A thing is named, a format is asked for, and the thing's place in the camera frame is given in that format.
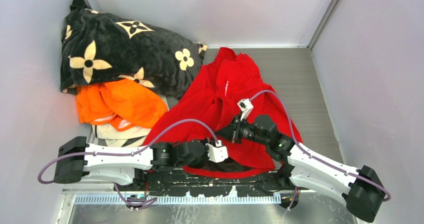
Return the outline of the red zip jacket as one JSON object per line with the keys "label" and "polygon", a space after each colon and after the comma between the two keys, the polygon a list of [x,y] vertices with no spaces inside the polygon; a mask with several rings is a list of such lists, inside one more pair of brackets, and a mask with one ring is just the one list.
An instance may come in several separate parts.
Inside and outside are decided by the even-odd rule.
{"label": "red zip jacket", "polygon": [[[281,102],[273,95],[271,85],[263,82],[259,67],[247,54],[236,54],[222,47],[215,60],[203,65],[178,103],[166,112],[151,129],[144,143],[184,142],[210,137],[211,131],[228,126],[240,112],[237,103],[252,98],[252,123],[259,115],[268,115],[278,130],[300,141],[300,132],[289,122]],[[248,177],[275,168],[265,146],[243,140],[241,144],[222,142],[228,150],[223,163],[209,162],[203,168],[184,167],[188,173],[214,178]]]}

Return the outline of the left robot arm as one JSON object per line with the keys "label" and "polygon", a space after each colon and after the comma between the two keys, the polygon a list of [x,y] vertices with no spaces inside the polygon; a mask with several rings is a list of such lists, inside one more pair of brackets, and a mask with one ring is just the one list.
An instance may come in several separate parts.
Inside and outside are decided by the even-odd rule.
{"label": "left robot arm", "polygon": [[139,172],[169,172],[189,165],[204,164],[214,158],[209,139],[188,142],[159,142],[149,147],[109,147],[87,143],[77,136],[58,150],[53,181],[72,184],[85,179],[96,179],[128,185],[141,190],[146,177]]}

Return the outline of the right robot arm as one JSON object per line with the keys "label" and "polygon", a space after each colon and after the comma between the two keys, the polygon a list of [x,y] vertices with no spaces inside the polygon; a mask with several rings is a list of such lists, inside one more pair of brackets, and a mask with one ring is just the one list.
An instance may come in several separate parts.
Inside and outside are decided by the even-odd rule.
{"label": "right robot arm", "polygon": [[249,140],[265,146],[267,154],[283,163],[277,182],[283,189],[293,186],[316,191],[341,204],[358,219],[373,223],[385,199],[383,184],[376,171],[345,165],[307,148],[278,130],[268,115],[259,115],[253,123],[235,116],[216,132],[232,143]]}

